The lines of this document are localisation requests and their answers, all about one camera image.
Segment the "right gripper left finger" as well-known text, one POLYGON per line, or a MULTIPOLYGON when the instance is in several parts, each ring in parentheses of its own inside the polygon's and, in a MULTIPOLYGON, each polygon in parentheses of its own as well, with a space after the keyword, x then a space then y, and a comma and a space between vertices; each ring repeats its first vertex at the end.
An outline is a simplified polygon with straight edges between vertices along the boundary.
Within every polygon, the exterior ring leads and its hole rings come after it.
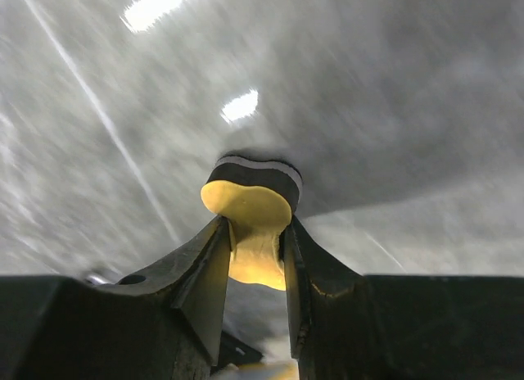
POLYGON ((1 280, 4 379, 207 379, 219 356, 228 222, 115 284, 1 280))

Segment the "yellow bone-shaped eraser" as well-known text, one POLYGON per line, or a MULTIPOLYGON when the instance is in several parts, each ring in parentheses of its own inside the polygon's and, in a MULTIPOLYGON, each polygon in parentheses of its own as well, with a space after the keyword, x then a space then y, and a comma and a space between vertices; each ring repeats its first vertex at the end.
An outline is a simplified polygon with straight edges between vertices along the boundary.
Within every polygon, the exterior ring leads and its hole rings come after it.
POLYGON ((291 223, 302 188, 300 172, 285 161, 241 155, 217 160, 201 188, 201 200, 228 221, 230 278, 286 289, 280 236, 291 223))

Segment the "yellow framed whiteboard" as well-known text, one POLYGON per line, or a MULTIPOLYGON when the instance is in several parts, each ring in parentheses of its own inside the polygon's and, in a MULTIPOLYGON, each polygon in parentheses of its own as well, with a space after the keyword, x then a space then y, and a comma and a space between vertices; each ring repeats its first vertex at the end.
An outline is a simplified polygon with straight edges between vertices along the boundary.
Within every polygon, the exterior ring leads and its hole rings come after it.
POLYGON ((285 337, 263 340, 260 349, 222 332, 219 360, 210 379, 298 379, 297 362, 285 337))

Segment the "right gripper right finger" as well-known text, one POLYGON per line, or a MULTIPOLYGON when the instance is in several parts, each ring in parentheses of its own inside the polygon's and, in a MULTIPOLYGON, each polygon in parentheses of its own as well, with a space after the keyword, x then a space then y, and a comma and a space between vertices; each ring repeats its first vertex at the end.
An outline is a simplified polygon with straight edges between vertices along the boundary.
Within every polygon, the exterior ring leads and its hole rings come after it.
POLYGON ((521 278, 357 274, 297 219, 282 256, 301 378, 522 378, 521 278))

